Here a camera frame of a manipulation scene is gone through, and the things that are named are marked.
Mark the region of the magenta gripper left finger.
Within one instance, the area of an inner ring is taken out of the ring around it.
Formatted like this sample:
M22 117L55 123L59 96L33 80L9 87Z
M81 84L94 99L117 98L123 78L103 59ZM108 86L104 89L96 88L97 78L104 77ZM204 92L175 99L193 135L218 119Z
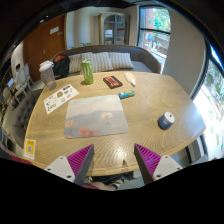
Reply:
M45 170L82 186L94 157L94 145L86 146L68 157L59 156Z

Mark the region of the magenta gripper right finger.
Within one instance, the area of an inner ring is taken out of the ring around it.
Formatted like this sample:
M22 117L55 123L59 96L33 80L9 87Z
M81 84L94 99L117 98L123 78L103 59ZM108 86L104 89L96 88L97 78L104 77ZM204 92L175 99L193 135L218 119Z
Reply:
M139 144L134 145L134 155L145 185L182 169L169 155L160 156Z

